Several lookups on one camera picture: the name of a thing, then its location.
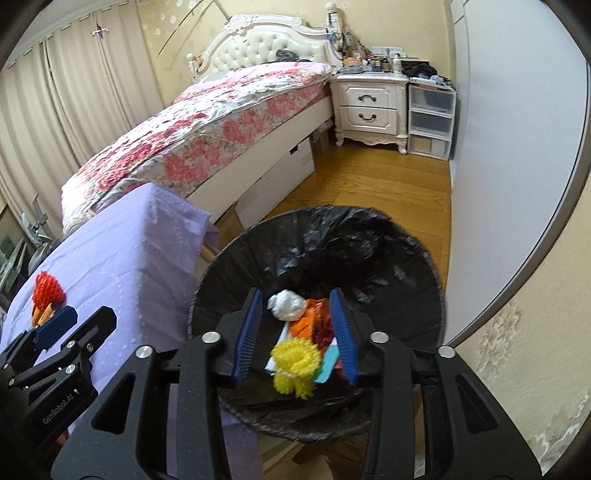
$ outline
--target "purple tablecloth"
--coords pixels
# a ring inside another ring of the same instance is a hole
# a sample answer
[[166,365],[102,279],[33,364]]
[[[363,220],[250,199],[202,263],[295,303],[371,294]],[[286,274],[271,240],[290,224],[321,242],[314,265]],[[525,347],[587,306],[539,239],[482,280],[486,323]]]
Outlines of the purple tablecloth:
[[[197,259],[208,235],[216,233],[207,212],[154,184],[135,189],[68,237],[25,283],[8,312],[0,351],[31,327],[31,296],[42,270],[58,279],[68,305],[78,312],[78,324],[103,305],[117,315],[116,331],[91,358],[99,392],[136,347],[179,348],[187,341]],[[38,362],[57,353],[75,328]],[[222,423],[233,478],[260,480],[254,433],[224,411]],[[169,450],[169,465],[175,463]]]

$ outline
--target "pink floral pattern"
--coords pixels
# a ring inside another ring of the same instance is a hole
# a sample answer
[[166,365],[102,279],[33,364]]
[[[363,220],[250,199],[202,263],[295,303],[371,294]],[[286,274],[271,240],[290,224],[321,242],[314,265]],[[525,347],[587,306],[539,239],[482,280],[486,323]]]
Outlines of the pink floral pattern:
[[266,64],[189,87],[68,180],[62,188],[64,234],[144,183],[190,196],[265,135],[326,96],[330,71],[312,62]]

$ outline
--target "black trash bag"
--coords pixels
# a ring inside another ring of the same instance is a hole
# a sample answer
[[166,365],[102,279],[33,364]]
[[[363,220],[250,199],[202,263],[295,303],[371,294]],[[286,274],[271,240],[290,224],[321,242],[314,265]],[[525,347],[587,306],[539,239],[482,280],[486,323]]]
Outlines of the black trash bag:
[[[351,308],[412,348],[432,352],[443,334],[443,290],[431,257],[373,209],[304,208],[248,229],[209,265],[191,308],[190,337],[241,309],[251,287],[261,290],[265,307],[283,289],[320,299],[340,287]],[[222,406],[259,432],[298,442],[367,432],[369,391],[337,378],[307,400],[274,390],[264,367],[283,325],[264,311],[248,378],[235,390],[219,390]]]

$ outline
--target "headboard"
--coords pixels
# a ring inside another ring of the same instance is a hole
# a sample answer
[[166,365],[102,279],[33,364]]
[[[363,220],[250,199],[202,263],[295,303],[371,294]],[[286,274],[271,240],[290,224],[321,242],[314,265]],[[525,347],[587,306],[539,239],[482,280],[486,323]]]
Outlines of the headboard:
[[187,55],[187,62],[193,81],[198,82],[212,73],[273,61],[279,49],[342,66],[326,39],[326,29],[310,28],[301,18],[285,15],[234,15],[202,53],[203,62],[193,53]]

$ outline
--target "white sliding door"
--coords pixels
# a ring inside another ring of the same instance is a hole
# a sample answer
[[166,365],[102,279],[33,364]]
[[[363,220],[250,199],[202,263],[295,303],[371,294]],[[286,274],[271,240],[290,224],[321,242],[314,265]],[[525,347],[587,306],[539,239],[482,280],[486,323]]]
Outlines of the white sliding door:
[[579,152],[588,85],[583,55],[540,0],[469,0],[455,11],[460,84],[469,80],[458,87],[446,341],[542,237]]

